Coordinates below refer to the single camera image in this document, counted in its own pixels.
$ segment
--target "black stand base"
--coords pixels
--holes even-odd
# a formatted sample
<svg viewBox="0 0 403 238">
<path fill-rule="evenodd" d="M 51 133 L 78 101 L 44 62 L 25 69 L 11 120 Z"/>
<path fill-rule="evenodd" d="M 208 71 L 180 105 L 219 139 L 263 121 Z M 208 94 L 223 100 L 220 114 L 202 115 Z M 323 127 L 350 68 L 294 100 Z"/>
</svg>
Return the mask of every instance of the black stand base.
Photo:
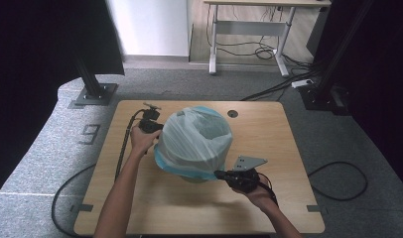
<svg viewBox="0 0 403 238">
<path fill-rule="evenodd" d="M 91 96 L 88 94 L 86 87 L 81 91 L 77 100 L 74 102 L 76 106 L 84 106 L 84 105 L 99 105 L 99 106 L 107 106 L 109 101 L 111 100 L 112 95 L 117 89 L 116 83 L 99 83 L 100 86 L 100 95 Z"/>
<path fill-rule="evenodd" d="M 333 90 L 332 96 L 326 100 L 317 99 L 317 92 L 315 88 L 299 87 L 299 92 L 307 110 L 331 111 L 333 114 L 340 116 L 350 115 L 343 104 L 339 90 Z"/>
</svg>

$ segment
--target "forearm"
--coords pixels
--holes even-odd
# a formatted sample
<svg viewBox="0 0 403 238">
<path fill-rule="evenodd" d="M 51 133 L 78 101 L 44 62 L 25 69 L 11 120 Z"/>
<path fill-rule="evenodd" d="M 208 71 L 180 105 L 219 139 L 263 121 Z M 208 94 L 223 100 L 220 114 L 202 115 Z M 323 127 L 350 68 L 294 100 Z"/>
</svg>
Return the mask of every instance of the forearm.
<svg viewBox="0 0 403 238">
<path fill-rule="evenodd" d="M 267 217 L 272 222 L 273 227 L 276 230 L 276 234 L 281 238 L 298 238 L 302 237 L 300 232 L 292 225 L 292 223 L 286 218 L 279 207 L 271 200 L 265 201 L 260 207 Z"/>
<path fill-rule="evenodd" d="M 94 237 L 124 237 L 133 203 L 140 153 L 131 153 L 106 197 Z"/>
</svg>

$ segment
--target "black round hole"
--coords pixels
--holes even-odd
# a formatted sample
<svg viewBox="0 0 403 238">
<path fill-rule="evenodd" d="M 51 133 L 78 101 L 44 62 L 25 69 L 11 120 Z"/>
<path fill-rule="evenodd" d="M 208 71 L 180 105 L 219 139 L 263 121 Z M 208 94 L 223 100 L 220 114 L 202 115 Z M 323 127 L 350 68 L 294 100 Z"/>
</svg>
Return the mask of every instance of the black round hole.
<svg viewBox="0 0 403 238">
<path fill-rule="evenodd" d="M 235 118 L 235 117 L 238 116 L 238 112 L 236 112 L 235 110 L 229 110 L 229 111 L 228 111 L 228 116 L 229 116 L 230 118 Z"/>
</svg>

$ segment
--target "person's right arm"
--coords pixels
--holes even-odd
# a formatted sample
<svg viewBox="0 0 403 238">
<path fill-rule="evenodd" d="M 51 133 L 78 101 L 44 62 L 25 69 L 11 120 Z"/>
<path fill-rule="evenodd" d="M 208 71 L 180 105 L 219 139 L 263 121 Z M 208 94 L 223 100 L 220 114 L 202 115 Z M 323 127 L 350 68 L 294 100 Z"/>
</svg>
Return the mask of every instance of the person's right arm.
<svg viewBox="0 0 403 238">
<path fill-rule="evenodd" d="M 267 185 L 266 177 L 260 175 L 260 181 Z M 248 199 L 261 211 L 263 211 L 269 220 L 272 222 L 273 227 L 276 230 L 276 234 L 282 238 L 298 238 L 302 237 L 300 232 L 295 226 L 286 218 L 286 216 L 279 209 L 278 205 L 270 198 L 269 193 L 257 186 L 256 189 L 249 193 L 244 193 L 239 190 L 234 191 L 244 194 Z"/>
</svg>

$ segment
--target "white table leg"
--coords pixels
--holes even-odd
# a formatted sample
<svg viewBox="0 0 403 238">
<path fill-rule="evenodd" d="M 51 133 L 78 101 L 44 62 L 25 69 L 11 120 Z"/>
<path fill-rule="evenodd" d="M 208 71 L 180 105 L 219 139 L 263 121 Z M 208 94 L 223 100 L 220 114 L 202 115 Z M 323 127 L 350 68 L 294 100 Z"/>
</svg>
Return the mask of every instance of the white table leg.
<svg viewBox="0 0 403 238">
<path fill-rule="evenodd" d="M 283 48 L 285 47 L 286 40 L 288 39 L 289 30 L 291 29 L 292 26 L 292 20 L 294 19 L 295 9 L 296 9 L 295 7 L 291 7 L 291 11 L 289 12 L 289 18 L 286 21 L 285 29 L 282 35 L 282 40 L 279 42 L 278 50 L 273 51 L 273 53 L 275 54 L 276 63 L 278 64 L 283 77 L 289 76 L 288 69 L 286 69 L 285 63 L 283 62 L 282 59 L 282 52 Z"/>
<path fill-rule="evenodd" d="M 208 72 L 210 74 L 216 73 L 216 25 L 217 25 L 217 9 L 218 5 L 214 5 L 213 21 L 211 24 L 211 47 L 210 47 L 210 61 L 208 64 Z"/>
</svg>

